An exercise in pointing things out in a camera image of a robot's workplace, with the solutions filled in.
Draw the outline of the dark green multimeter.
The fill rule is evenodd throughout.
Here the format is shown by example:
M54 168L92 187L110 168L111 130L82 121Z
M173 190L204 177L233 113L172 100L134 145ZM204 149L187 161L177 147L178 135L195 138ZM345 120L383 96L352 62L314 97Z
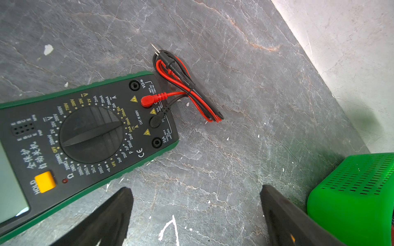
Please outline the dark green multimeter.
M187 97L224 116L176 55L156 49L141 71L1 104L1 242L179 142L172 106Z

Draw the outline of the green plastic basket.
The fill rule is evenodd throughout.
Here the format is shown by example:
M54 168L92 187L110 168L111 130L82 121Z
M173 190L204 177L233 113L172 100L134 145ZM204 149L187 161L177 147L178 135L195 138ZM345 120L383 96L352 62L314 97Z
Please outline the green plastic basket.
M307 214L348 246L392 245L393 153L347 157L312 190Z

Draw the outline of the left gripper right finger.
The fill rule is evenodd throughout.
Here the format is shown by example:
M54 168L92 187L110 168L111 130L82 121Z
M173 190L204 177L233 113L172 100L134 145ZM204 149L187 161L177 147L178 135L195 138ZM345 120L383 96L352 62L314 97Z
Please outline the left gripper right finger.
M271 246L343 246L271 185L260 192Z

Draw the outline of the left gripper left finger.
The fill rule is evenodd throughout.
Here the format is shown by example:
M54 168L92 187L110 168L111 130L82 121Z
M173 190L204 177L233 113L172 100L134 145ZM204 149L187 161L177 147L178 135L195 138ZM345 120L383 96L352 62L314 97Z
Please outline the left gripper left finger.
M54 246L121 246L133 208L132 190L122 187Z

